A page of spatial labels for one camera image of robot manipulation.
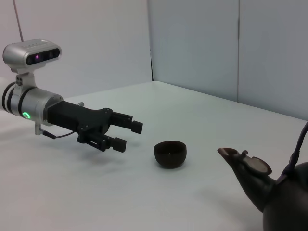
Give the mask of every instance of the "depth camera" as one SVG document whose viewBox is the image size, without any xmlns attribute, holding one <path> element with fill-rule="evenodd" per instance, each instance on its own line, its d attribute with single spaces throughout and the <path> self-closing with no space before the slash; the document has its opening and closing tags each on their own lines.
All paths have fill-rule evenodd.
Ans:
<svg viewBox="0 0 308 231">
<path fill-rule="evenodd" d="M 59 59 L 61 53 L 58 45 L 37 38 L 8 45 L 3 51 L 3 60 L 13 72 L 24 74 Z"/>
</svg>

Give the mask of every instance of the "black ring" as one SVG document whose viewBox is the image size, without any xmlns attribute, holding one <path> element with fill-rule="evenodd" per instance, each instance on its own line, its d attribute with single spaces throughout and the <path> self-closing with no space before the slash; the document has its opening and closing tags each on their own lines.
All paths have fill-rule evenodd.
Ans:
<svg viewBox="0 0 308 231">
<path fill-rule="evenodd" d="M 2 95 L 2 107 L 3 107 L 3 109 L 4 109 L 5 111 L 7 111 L 6 108 L 5 108 L 5 96 L 6 96 L 6 93 L 9 91 L 10 87 L 13 86 L 14 84 L 15 84 L 15 82 L 10 83 L 10 84 L 6 87 L 6 89 L 4 90 L 4 92 L 3 92 L 3 95 Z"/>
<path fill-rule="evenodd" d="M 18 103 L 18 113 L 21 117 L 23 117 L 22 111 L 21 111 L 21 106 L 23 104 L 23 100 L 24 97 L 26 96 L 26 94 L 31 91 L 32 89 L 37 88 L 37 87 L 30 87 L 27 90 L 24 91 L 24 93 L 21 95 L 20 99 L 19 99 L 19 103 Z"/>
<path fill-rule="evenodd" d="M 14 88 L 10 91 L 10 94 L 9 94 L 9 97 L 8 97 L 8 103 L 7 103 L 7 106 L 8 106 L 8 112 L 12 113 L 12 109 L 11 109 L 11 99 L 12 99 L 12 96 L 13 96 L 13 91 L 14 91 Z"/>
</svg>

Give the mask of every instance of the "silver cylinder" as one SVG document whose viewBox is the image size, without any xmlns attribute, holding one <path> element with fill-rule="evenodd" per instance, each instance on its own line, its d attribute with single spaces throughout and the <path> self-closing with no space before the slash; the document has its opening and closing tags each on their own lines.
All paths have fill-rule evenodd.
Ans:
<svg viewBox="0 0 308 231">
<path fill-rule="evenodd" d="M 61 95 L 34 88 L 25 95 L 21 104 L 21 114 L 26 119 L 51 126 L 52 124 L 47 123 L 47 109 L 62 100 Z"/>
</svg>

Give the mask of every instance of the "teapot spout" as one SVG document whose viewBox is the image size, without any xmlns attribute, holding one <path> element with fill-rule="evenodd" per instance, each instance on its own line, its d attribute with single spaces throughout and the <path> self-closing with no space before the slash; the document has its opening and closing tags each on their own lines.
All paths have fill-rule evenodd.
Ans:
<svg viewBox="0 0 308 231">
<path fill-rule="evenodd" d="M 245 194 L 258 210 L 263 212 L 267 199 L 276 181 L 268 175 L 271 168 L 263 160 L 239 154 L 232 148 L 219 148 L 219 154 L 230 165 Z"/>
</svg>

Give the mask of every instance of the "green led light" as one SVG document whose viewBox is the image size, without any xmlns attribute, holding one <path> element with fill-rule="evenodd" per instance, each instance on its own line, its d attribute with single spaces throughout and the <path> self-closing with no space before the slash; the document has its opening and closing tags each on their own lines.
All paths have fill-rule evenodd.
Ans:
<svg viewBox="0 0 308 231">
<path fill-rule="evenodd" d="M 23 113 L 23 116 L 26 118 L 26 119 L 30 119 L 30 115 L 28 112 L 24 112 Z"/>
</svg>

